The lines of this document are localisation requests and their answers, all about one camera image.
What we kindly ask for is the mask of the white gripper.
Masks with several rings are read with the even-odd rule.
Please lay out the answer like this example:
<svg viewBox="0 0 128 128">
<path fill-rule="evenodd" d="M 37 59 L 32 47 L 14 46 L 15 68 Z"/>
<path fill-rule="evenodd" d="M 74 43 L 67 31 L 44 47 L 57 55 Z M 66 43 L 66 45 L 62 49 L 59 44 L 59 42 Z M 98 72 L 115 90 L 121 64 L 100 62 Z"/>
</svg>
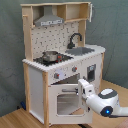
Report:
<svg viewBox="0 0 128 128">
<path fill-rule="evenodd" d="M 84 79 L 78 80 L 79 103 L 83 104 L 88 96 L 95 93 L 94 86 Z"/>
</svg>

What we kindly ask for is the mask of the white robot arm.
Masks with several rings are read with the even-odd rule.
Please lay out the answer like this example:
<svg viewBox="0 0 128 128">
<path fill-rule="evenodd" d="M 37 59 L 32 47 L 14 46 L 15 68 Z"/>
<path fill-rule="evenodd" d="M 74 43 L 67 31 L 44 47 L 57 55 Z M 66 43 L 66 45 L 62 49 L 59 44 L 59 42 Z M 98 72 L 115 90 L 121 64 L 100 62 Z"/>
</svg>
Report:
<svg viewBox="0 0 128 128">
<path fill-rule="evenodd" d="M 118 93 L 107 88 L 97 94 L 94 85 L 84 79 L 78 80 L 79 104 L 82 108 L 89 107 L 103 117 L 128 117 L 128 107 L 121 107 Z"/>
</svg>

